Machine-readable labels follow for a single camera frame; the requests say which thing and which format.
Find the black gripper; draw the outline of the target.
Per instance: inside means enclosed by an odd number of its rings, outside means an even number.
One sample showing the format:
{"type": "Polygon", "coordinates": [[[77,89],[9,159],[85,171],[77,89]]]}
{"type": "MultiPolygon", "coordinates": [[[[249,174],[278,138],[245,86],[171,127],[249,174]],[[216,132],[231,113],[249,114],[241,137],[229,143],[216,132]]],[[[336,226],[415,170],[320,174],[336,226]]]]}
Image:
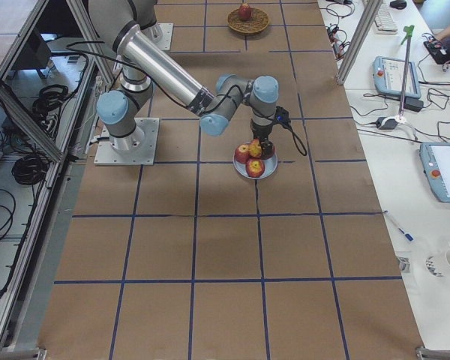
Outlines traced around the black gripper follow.
{"type": "Polygon", "coordinates": [[[271,158],[275,154],[275,145],[269,140],[273,124],[257,124],[254,120],[250,121],[250,129],[253,139],[258,139],[261,148],[261,158],[271,158]]]}

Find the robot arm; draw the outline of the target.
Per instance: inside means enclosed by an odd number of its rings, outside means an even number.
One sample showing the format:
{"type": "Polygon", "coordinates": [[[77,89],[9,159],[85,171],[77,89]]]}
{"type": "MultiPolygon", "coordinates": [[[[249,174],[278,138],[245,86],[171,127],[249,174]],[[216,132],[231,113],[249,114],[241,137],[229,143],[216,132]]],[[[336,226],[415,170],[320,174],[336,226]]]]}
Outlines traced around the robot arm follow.
{"type": "Polygon", "coordinates": [[[161,35],[155,5],[155,1],[90,1],[88,13],[100,39],[130,68],[198,115],[200,127],[208,135],[221,135],[239,106],[249,106],[253,113],[250,126],[261,158],[270,158],[275,153],[269,134],[276,120],[278,81],[272,76],[245,79],[224,74],[217,81],[216,92],[211,93],[156,44],[161,35]]]}

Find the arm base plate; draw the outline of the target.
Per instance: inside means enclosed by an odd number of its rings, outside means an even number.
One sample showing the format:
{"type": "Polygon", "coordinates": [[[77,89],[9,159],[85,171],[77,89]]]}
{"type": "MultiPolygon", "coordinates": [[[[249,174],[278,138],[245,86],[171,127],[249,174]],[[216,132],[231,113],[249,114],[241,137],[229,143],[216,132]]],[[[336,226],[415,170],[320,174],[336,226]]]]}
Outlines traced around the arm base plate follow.
{"type": "Polygon", "coordinates": [[[172,23],[157,22],[142,31],[158,48],[164,52],[170,51],[173,37],[172,23]]]}
{"type": "Polygon", "coordinates": [[[103,126],[94,157],[98,166],[152,166],[155,162],[160,119],[135,118],[136,129],[126,137],[111,136],[103,126]]]}

